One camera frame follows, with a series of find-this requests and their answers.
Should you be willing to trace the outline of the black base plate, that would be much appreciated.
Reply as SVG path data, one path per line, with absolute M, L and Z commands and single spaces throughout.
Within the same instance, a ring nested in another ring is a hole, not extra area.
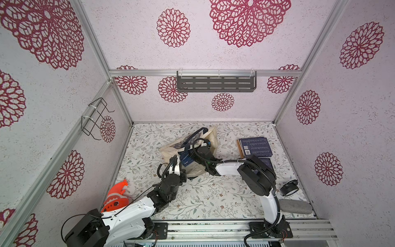
M 145 240 L 163 240 L 167 239 L 167 232 L 168 232 L 169 224 L 165 223 L 153 223 L 153 225 L 148 226 L 143 233 L 137 237 L 137 239 Z
M 263 222 L 250 222 L 250 232 L 254 234 L 252 238 L 293 238 L 293 233 L 290 224 L 287 221 L 280 221 L 277 225 L 272 227 L 270 230 L 258 234 L 258 232 L 263 231 L 268 228 L 270 224 L 266 221 Z

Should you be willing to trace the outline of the round black gauge object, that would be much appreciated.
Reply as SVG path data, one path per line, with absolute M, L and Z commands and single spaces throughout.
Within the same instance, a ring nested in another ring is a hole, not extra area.
M 298 184 L 299 182 L 297 179 L 291 180 L 280 188 L 280 192 L 285 197 L 291 196 L 300 190 Z

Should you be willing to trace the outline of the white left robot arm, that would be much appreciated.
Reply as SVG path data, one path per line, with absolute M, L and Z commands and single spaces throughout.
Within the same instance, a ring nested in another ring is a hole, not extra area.
M 169 174 L 147 196 L 121 209 L 81 214 L 82 219 L 61 238 L 68 247 L 109 247 L 130 238 L 148 238 L 154 231 L 151 217 L 175 200 L 186 180 L 183 170 Z

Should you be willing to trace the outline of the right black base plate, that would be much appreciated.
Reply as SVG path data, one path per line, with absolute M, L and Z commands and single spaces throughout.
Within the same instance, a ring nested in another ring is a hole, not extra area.
M 277 225 L 272 227 L 270 230 L 258 234 L 258 232 L 263 231 L 268 228 L 270 224 L 266 221 L 263 222 L 250 222 L 250 232 L 254 234 L 252 238 L 293 238 L 293 233 L 290 224 L 287 221 L 280 221 Z

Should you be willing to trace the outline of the cream canvas tote bag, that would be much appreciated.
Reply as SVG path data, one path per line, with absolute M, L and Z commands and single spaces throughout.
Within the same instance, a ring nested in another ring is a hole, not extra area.
M 218 130 L 216 126 L 209 128 L 201 127 L 194 133 L 161 147 L 159 152 L 167 162 L 176 155 L 179 158 L 181 168 L 186 172 L 186 177 L 188 179 L 194 179 L 206 173 L 204 167 L 195 161 L 191 165 L 184 167 L 180 161 L 178 152 L 184 150 L 189 151 L 190 149 L 197 148 L 199 146 L 207 146 L 215 157 L 219 148 L 219 140 L 217 135 Z

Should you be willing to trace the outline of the stack of blue books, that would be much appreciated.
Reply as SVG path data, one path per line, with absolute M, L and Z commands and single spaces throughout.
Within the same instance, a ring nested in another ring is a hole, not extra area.
M 180 156 L 180 161 L 184 167 L 191 165 L 194 162 L 194 159 L 191 157 L 190 152 L 188 150 L 178 152 Z

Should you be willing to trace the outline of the grey slotted wall shelf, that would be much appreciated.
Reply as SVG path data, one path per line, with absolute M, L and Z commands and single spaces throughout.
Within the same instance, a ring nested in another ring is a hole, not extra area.
M 255 71 L 183 73 L 177 71 L 176 86 L 183 93 L 252 93 L 257 88 Z

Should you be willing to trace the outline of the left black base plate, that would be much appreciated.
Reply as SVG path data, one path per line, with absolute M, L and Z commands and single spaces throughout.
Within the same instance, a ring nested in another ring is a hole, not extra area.
M 137 239 L 145 240 L 163 240 L 167 239 L 167 232 L 168 232 L 169 224 L 165 223 L 153 223 L 153 225 L 148 226 L 143 233 L 137 237 Z

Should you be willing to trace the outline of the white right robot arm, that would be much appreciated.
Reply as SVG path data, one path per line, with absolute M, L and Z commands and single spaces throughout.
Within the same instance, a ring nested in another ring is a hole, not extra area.
M 265 222 L 271 226 L 279 224 L 282 213 L 276 196 L 276 175 L 271 166 L 255 155 L 237 160 L 221 160 L 214 157 L 208 145 L 191 145 L 189 152 L 212 176 L 241 176 L 250 190 L 259 197 Z

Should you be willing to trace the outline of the aluminium front rail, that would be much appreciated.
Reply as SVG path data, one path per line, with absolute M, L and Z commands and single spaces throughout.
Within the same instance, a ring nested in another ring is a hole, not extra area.
M 252 238 L 247 242 L 254 244 L 264 242 L 290 242 L 290 241 L 337 241 L 338 237 L 329 220 L 319 219 L 287 219 L 291 227 L 293 238 Z M 193 242 L 193 241 L 240 241 L 251 234 L 250 222 L 263 222 L 257 220 L 157 220 L 153 223 L 169 224 L 167 242 Z

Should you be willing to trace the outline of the red plastic object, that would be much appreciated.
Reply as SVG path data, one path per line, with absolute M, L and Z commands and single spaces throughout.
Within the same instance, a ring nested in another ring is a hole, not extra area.
M 115 184 L 108 192 L 107 198 L 103 204 L 103 208 L 101 212 L 109 212 L 121 209 L 129 204 L 129 199 L 124 195 L 126 192 L 125 187 L 127 187 L 129 183 L 126 179 L 122 182 Z

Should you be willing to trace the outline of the blue grid cover book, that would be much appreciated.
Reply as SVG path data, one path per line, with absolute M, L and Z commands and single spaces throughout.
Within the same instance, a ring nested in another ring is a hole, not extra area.
M 258 158 L 272 157 L 273 152 L 266 137 L 251 137 L 239 139 L 244 155 L 255 155 Z

